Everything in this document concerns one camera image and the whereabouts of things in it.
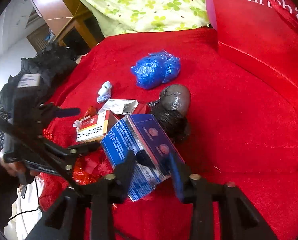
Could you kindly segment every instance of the crumpled blue plastic bag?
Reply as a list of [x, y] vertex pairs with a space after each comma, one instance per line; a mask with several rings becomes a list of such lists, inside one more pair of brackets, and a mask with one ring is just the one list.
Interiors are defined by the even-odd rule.
[[131, 72], [137, 77], [137, 86], [151, 89], [176, 78], [180, 72], [180, 61], [163, 50], [140, 59], [131, 67]]

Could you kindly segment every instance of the person's sleeve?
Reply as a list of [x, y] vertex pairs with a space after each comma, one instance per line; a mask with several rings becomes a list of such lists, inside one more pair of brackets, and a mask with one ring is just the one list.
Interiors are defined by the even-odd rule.
[[2, 231], [8, 225], [8, 220], [12, 215], [11, 206], [17, 199], [18, 186], [18, 178], [10, 176], [0, 165], [0, 229]]

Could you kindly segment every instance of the pink object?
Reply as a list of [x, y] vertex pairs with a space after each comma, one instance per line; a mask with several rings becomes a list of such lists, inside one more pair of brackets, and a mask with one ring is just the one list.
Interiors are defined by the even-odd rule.
[[216, 12], [213, 0], [206, 0], [206, 10], [212, 27], [217, 30]]

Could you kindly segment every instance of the red blanket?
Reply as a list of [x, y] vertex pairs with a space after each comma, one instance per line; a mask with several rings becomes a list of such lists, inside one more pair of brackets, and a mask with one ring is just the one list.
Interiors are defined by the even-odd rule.
[[[130, 67], [165, 49], [180, 58], [179, 76], [152, 90], [135, 85]], [[108, 37], [82, 58], [51, 101], [80, 107], [96, 102], [101, 85], [113, 84], [112, 98], [149, 102], [173, 83], [186, 85], [192, 103], [187, 114], [191, 135], [176, 145], [195, 173], [213, 182], [235, 181], [281, 240], [298, 234], [298, 118], [292, 106], [267, 84], [217, 54], [217, 33], [200, 28]], [[75, 143], [76, 117], [55, 119], [48, 131], [61, 146]], [[107, 170], [103, 153], [99, 172]], [[41, 203], [48, 207], [66, 186], [46, 176]], [[174, 196], [171, 180], [145, 200], [118, 205], [116, 227], [140, 240], [188, 239], [191, 206]], [[219, 222], [215, 219], [219, 239]]]

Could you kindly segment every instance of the blue box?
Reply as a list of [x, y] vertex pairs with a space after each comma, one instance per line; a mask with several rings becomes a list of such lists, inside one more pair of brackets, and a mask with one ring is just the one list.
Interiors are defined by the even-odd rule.
[[113, 166], [124, 161], [128, 150], [137, 155], [129, 188], [132, 201], [152, 192], [156, 185], [170, 177], [168, 153], [178, 151], [151, 114], [134, 114], [121, 119], [102, 139], [101, 144]]

